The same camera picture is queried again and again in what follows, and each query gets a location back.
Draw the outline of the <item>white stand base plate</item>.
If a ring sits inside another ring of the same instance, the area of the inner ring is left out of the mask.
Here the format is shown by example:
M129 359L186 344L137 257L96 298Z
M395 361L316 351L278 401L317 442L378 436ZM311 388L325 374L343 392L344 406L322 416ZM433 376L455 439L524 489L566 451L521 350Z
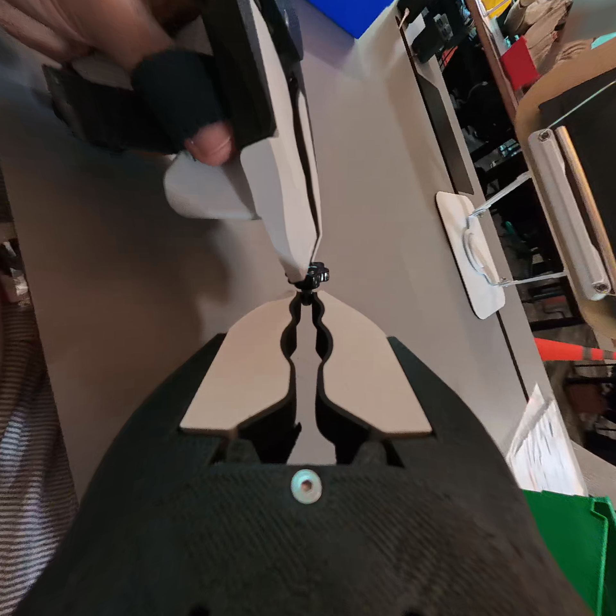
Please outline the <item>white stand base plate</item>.
M435 204L471 308L478 319L488 319L506 298L479 216L464 195L439 191Z

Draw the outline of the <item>black battery charger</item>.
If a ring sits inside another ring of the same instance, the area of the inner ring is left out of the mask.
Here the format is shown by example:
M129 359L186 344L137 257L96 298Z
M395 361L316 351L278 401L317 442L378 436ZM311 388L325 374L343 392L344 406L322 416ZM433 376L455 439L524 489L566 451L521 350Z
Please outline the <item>black battery charger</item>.
M424 28L412 43L416 59L427 63L436 53L442 52L453 39L453 28L444 12L428 12L424 18Z

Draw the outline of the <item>orange traffic cone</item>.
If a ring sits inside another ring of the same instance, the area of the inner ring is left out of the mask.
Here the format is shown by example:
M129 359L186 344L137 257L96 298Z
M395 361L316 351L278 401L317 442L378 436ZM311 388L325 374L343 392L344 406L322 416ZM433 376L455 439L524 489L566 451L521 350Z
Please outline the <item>orange traffic cone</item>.
M615 361L615 352L579 344L563 343L543 338L534 338L542 361Z

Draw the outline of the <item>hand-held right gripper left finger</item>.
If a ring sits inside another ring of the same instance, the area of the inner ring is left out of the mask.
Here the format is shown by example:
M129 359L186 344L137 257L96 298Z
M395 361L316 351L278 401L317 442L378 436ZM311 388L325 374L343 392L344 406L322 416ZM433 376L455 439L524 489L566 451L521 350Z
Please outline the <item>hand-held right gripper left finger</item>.
M296 420L297 294L262 304L238 320L180 422L186 433L275 438Z

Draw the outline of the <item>green plastic bin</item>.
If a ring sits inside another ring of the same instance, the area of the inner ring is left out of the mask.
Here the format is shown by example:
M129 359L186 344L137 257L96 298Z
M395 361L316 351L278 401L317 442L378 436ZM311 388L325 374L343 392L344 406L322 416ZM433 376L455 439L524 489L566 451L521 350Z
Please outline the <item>green plastic bin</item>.
M552 557L595 615L615 615L615 508L609 497L524 491Z

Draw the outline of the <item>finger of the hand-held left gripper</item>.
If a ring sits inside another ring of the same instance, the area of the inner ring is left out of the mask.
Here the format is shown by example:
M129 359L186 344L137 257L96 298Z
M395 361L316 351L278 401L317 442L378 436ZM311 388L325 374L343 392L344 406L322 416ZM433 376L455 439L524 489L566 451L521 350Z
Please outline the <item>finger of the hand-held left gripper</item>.
M311 254L311 262L315 262L322 238L321 195L312 124L305 94L304 77L301 72L293 72L293 121L297 150L301 159L307 197L315 227L316 239Z
M303 281L319 242L294 126L288 81L254 1L250 8L275 120L273 136L245 147L240 160L258 217L289 281Z

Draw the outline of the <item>white paper sheet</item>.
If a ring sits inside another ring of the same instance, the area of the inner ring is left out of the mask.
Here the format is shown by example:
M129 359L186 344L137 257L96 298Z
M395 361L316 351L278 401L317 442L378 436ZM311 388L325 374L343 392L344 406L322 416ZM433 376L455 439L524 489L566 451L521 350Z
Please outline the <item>white paper sheet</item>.
M505 460L517 485L532 492L589 495L555 398L535 384Z

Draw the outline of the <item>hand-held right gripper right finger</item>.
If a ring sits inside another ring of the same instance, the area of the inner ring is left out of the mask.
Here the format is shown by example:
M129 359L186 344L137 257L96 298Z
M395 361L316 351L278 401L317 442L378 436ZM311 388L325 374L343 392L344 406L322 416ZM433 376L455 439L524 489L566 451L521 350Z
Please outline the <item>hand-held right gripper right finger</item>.
M373 321L324 291L313 297L318 393L328 410L368 435L432 433L418 397L389 342Z

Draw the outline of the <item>red plastic bin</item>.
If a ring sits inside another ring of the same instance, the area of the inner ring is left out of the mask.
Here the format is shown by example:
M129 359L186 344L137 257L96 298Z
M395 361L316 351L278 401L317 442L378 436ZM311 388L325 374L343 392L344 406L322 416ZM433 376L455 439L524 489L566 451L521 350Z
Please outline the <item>red plastic bin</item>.
M500 63L514 91L532 86L541 77L524 36L501 55Z

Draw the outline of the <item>large blue plastic bin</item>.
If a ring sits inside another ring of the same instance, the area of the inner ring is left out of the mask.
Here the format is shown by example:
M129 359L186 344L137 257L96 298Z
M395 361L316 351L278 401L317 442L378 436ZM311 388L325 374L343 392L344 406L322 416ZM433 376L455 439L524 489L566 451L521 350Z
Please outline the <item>large blue plastic bin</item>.
M308 1L355 40L360 39L393 1Z

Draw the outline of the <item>person's left hand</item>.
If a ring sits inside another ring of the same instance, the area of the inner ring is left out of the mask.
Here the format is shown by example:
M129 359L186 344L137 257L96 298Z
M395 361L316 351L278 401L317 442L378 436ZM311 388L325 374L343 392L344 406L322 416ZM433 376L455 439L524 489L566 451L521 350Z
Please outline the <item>person's left hand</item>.
M59 63L104 54L177 150L221 166L236 145L215 63L172 37L199 15L197 1L1 1L4 31Z

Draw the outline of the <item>beige document stand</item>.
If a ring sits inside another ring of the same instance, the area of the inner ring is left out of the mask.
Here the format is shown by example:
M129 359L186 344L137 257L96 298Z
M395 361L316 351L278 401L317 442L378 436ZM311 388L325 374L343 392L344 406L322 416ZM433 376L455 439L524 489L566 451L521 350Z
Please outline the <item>beige document stand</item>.
M514 129L581 317L615 339L615 40L556 63Z

